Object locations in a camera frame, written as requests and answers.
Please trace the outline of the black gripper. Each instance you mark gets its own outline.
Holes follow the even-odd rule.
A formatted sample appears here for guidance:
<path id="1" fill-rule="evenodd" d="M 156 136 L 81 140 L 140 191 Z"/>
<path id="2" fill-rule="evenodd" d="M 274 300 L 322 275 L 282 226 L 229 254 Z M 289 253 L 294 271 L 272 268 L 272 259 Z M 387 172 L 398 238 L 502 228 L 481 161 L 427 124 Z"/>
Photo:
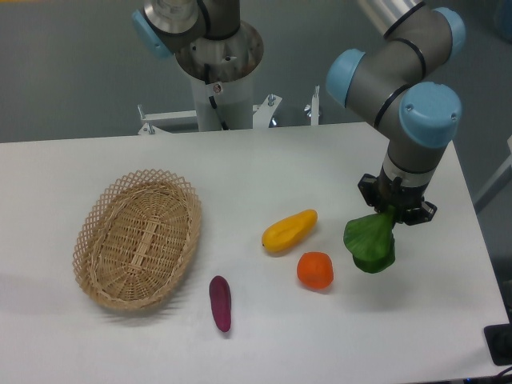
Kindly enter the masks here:
<path id="1" fill-rule="evenodd" d="M 358 189 L 365 203 L 376 212 L 394 209 L 395 221 L 408 226 L 430 222 L 436 205 L 423 201 L 426 173 L 405 172 L 395 166 L 383 166 L 378 177 L 364 174 Z"/>

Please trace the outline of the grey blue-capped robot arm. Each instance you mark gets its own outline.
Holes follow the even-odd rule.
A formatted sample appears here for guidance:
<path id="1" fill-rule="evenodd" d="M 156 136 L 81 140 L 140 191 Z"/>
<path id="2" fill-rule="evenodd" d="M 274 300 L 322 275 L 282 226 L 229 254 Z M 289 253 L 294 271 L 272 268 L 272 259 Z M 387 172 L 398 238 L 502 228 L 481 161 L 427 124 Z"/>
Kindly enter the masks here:
<path id="1" fill-rule="evenodd" d="M 427 76 L 461 50 L 466 28 L 457 13 L 423 1 L 360 7 L 386 44 L 376 54 L 340 54 L 326 91 L 389 141 L 379 175 L 358 183 L 366 204 L 378 212 L 393 208 L 398 223 L 423 224 L 436 212 L 425 190 L 462 116 L 457 94 Z M 263 42 L 241 19 L 239 2 L 147 1 L 131 19 L 146 47 L 160 58 L 174 56 L 189 77 L 200 130 L 255 128 L 251 77 Z"/>

